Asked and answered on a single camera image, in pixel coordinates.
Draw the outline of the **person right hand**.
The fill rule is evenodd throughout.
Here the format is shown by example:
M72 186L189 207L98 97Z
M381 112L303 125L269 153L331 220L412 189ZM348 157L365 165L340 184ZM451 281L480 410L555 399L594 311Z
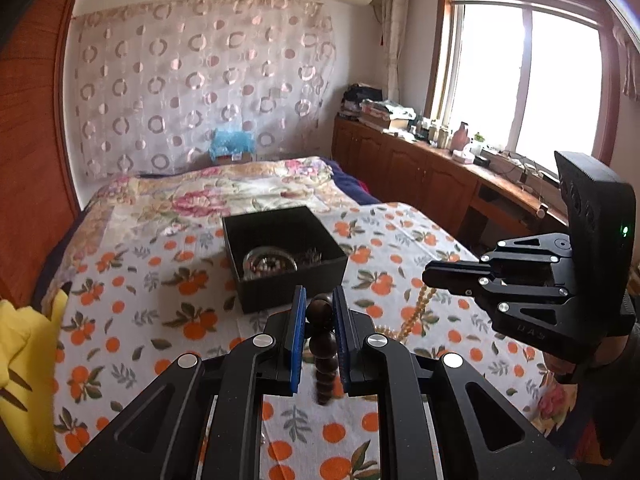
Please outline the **person right hand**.
M597 350L586 364L576 365L561 360L552 354L544 352L544 365L554 374L556 380L577 379L589 367L600 367L614 363L627 347L629 336L605 337L600 341Z

